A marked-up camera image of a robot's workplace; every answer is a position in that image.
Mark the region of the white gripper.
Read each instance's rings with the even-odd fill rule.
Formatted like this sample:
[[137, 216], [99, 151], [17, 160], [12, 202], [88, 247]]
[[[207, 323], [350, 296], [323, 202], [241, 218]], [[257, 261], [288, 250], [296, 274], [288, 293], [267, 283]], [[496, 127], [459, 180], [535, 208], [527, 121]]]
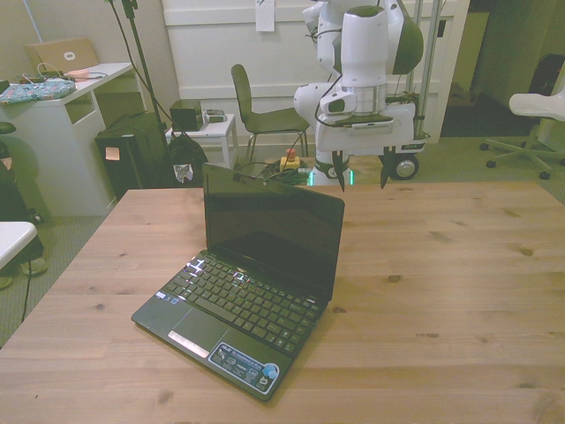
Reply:
[[390, 121], [354, 124], [352, 127], [333, 127], [317, 123], [315, 128], [316, 150], [332, 152], [336, 178], [342, 191], [345, 190], [343, 173], [347, 163], [343, 161], [343, 151], [368, 148], [383, 148], [380, 156], [380, 188], [388, 182], [395, 169], [396, 148], [413, 142], [416, 105], [392, 103], [384, 111]]

